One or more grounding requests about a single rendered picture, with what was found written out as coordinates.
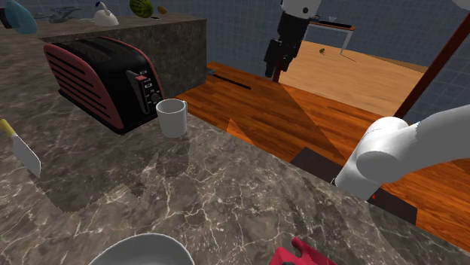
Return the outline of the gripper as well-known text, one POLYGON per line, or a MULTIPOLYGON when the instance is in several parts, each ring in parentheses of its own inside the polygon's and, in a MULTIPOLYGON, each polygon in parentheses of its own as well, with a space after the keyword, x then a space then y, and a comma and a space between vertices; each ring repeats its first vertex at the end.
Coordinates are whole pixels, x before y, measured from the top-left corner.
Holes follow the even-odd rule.
POLYGON ((270 40, 264 57, 267 78, 279 78, 281 70, 288 71, 291 61, 298 54, 309 24, 308 18, 304 19, 287 14, 285 11, 282 12, 277 28, 279 38, 270 40))

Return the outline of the white legged table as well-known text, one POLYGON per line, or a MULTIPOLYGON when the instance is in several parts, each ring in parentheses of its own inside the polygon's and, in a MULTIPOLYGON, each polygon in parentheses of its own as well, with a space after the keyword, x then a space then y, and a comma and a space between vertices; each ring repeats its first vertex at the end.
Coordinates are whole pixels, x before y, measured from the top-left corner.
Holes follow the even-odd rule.
POLYGON ((356 30, 356 26, 351 26, 347 24, 342 24, 342 23, 336 23, 336 22, 330 22, 330 21, 323 21, 323 20, 314 20, 310 19, 310 24, 309 27, 316 27, 320 29, 329 29, 329 30, 334 30, 338 32, 345 32, 346 37, 344 39, 342 48, 340 49, 340 54, 343 54, 343 51, 346 49, 354 31, 356 30))

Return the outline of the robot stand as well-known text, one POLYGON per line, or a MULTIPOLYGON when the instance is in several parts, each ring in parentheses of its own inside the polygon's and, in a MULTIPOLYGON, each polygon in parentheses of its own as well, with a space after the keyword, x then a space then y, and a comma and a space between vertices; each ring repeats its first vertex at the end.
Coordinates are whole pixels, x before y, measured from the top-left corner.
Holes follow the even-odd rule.
MULTIPOLYGON (((291 164, 327 182, 331 182, 342 169, 341 165, 307 147, 291 160, 291 164)), ((412 225, 416 224, 417 208, 382 188, 379 188, 367 202, 412 225)))

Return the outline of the white mug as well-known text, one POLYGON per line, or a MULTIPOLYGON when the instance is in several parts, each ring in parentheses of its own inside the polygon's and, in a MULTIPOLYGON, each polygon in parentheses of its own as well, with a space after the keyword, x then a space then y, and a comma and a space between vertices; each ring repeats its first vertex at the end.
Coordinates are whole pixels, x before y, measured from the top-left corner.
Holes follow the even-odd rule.
POLYGON ((160 128, 166 137, 178 138, 187 132, 188 104, 180 99, 164 99, 157 103, 160 128))

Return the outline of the green watermelon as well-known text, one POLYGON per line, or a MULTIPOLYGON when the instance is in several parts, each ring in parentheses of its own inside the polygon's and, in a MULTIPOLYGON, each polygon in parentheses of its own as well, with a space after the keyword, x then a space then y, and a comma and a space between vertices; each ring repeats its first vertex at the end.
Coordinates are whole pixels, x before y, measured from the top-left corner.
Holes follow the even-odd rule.
POLYGON ((141 18, 149 18, 154 13, 154 7, 150 0, 130 0, 130 10, 141 18))

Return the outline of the dark brown wooden beam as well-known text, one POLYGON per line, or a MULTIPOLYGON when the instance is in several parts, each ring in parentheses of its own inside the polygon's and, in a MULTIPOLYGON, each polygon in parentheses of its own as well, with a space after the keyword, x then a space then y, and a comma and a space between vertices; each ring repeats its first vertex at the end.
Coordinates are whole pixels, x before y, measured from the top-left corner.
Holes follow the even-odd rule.
POLYGON ((428 67, 424 75, 420 78, 415 87, 409 93, 407 98, 403 101, 398 110, 394 113, 394 117, 403 118, 406 113, 409 112, 414 103, 423 94, 426 88, 438 75, 440 70, 443 69, 447 61, 456 52, 461 43, 464 42, 468 34, 470 34, 470 11, 468 12, 467 16, 462 21, 462 23, 459 25, 457 30, 453 33, 453 35, 444 45, 441 52, 436 56, 432 64, 428 67))

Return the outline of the red and black toaster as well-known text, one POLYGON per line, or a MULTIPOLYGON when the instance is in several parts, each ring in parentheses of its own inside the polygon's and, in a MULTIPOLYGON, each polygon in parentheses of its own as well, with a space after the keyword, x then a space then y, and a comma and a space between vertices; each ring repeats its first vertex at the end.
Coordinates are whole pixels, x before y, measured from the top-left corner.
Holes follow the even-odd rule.
POLYGON ((165 95, 138 48, 94 37, 46 44, 44 55, 60 95, 113 132, 123 135, 157 117, 165 95))

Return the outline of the red plastic object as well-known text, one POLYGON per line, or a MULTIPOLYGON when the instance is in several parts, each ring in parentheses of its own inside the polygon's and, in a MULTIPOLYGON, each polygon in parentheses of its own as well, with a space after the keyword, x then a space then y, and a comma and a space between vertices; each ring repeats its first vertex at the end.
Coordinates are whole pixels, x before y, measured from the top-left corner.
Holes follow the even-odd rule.
POLYGON ((282 247, 278 247, 269 265, 337 265, 298 237, 293 238, 291 244, 301 253, 300 257, 282 247))

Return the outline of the grey spaceship model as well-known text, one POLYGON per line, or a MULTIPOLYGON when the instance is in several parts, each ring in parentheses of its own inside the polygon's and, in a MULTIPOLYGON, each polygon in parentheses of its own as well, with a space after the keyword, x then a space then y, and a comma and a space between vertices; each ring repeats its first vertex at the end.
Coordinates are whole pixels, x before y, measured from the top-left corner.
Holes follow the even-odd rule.
POLYGON ((33 14, 33 18, 36 20, 39 19, 48 19, 49 23, 64 23, 68 20, 74 19, 72 13, 74 11, 80 11, 80 8, 68 6, 62 8, 51 8, 50 12, 45 13, 36 13, 33 14))

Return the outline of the white bowl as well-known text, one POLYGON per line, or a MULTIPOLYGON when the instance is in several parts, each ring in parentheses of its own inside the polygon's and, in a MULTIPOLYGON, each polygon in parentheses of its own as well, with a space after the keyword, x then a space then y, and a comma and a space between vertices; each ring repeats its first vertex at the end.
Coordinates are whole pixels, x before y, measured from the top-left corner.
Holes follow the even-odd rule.
POLYGON ((113 244, 88 265, 195 265, 188 250, 171 236, 143 233, 113 244))

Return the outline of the teal blue plate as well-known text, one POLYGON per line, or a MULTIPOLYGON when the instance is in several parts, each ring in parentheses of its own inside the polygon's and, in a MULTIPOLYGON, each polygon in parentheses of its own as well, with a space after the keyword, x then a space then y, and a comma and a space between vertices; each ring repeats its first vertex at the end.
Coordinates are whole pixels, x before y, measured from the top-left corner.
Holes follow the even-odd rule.
POLYGON ((38 31, 31 13, 15 0, 7 0, 5 7, 0 8, 0 22, 6 29, 14 29, 22 35, 35 34, 38 31))

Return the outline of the yellow handled knife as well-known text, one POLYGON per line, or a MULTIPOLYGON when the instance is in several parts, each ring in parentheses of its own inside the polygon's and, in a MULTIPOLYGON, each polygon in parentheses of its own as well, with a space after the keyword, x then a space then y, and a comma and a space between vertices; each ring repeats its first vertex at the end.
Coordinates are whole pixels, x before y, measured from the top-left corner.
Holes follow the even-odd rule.
POLYGON ((35 152, 17 135, 11 125, 5 120, 0 120, 0 128, 12 140, 12 150, 17 159, 36 177, 41 174, 41 161, 35 152))

